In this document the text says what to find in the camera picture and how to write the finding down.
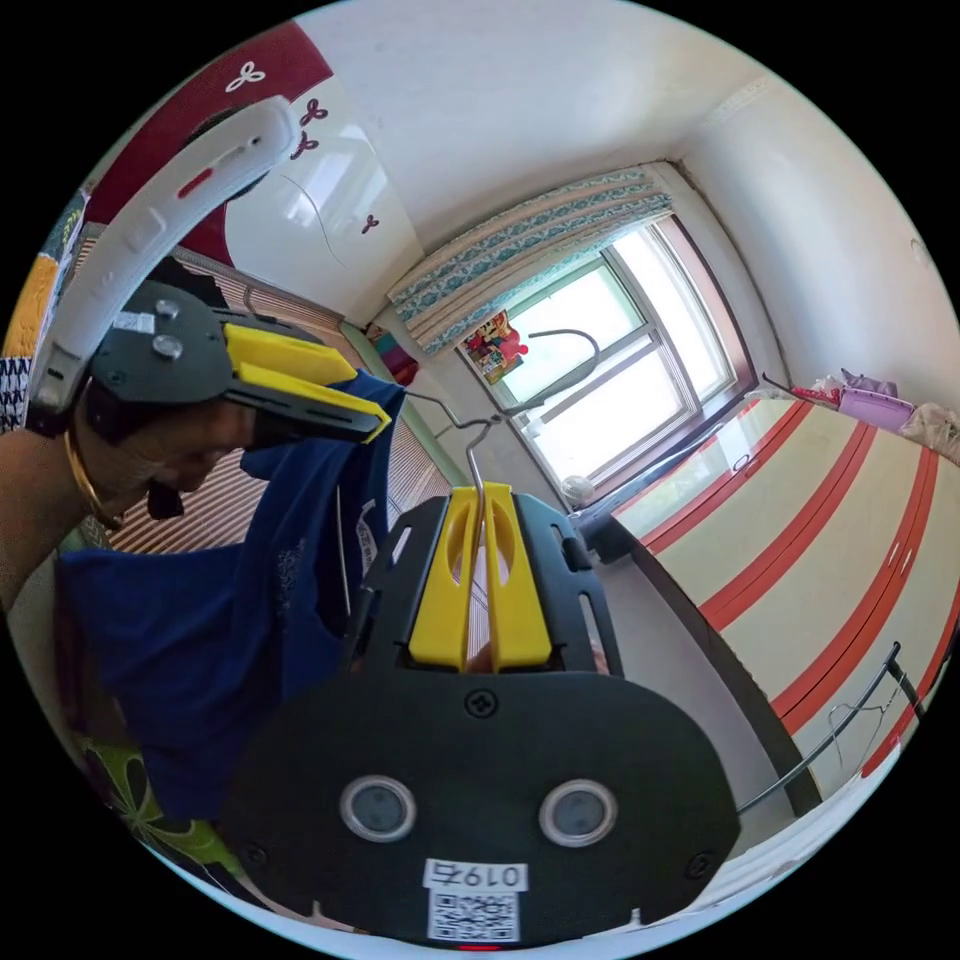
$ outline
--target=window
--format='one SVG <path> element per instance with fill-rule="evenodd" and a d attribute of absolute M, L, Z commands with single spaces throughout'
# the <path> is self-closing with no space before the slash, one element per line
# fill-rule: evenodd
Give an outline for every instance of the window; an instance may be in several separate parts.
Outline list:
<path fill-rule="evenodd" d="M 527 352 L 488 382 L 501 408 L 585 372 L 590 362 L 583 338 L 531 334 L 572 328 L 600 347 L 588 377 L 514 418 L 556 486 L 582 476 L 601 487 L 622 476 L 685 425 L 702 422 L 704 406 L 738 384 L 739 364 L 671 242 L 683 239 L 679 229 L 670 220 L 639 229 L 509 311 Z"/>

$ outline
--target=purple basket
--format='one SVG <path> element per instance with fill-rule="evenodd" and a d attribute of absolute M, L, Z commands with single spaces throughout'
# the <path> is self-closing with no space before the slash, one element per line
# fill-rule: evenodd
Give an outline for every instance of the purple basket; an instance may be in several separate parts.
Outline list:
<path fill-rule="evenodd" d="M 840 395 L 840 412 L 882 430 L 899 433 L 914 411 L 912 403 L 885 393 L 846 387 Z"/>

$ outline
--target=gold bracelet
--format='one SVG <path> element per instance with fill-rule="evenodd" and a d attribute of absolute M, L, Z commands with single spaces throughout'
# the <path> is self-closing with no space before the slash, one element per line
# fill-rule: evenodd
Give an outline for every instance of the gold bracelet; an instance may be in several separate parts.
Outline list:
<path fill-rule="evenodd" d="M 87 501 L 87 507 L 90 513 L 108 530 L 116 532 L 121 529 L 121 527 L 123 527 L 123 514 L 121 514 L 119 518 L 108 516 L 106 510 L 103 509 L 100 498 L 97 496 L 97 491 L 93 489 L 90 475 L 87 473 L 87 468 L 84 466 L 83 460 L 80 457 L 80 451 L 77 449 L 77 442 L 73 436 L 73 427 L 70 427 L 63 435 L 63 442 L 67 448 L 67 461 L 70 464 L 70 472 L 73 474 L 73 479 L 77 484 L 77 488 L 80 490 L 81 496 Z"/>

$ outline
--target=green floral fabric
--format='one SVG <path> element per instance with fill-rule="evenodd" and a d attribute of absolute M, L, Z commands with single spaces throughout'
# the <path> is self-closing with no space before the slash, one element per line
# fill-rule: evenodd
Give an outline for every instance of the green floral fabric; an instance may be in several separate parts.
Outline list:
<path fill-rule="evenodd" d="M 241 876 L 237 859 L 209 823 L 174 820 L 160 809 L 143 756 L 129 747 L 111 747 L 80 738 L 94 787 L 139 841 L 185 868 L 220 864 Z"/>

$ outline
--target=hand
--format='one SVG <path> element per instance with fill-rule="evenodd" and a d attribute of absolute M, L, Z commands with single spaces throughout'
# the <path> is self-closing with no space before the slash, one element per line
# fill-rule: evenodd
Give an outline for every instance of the hand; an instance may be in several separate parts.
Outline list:
<path fill-rule="evenodd" d="M 219 460 L 253 442 L 254 411 L 216 401 L 156 420 L 117 446 L 90 427 L 81 400 L 74 437 L 100 501 L 116 515 L 146 493 L 149 480 L 176 490 L 197 490 Z"/>

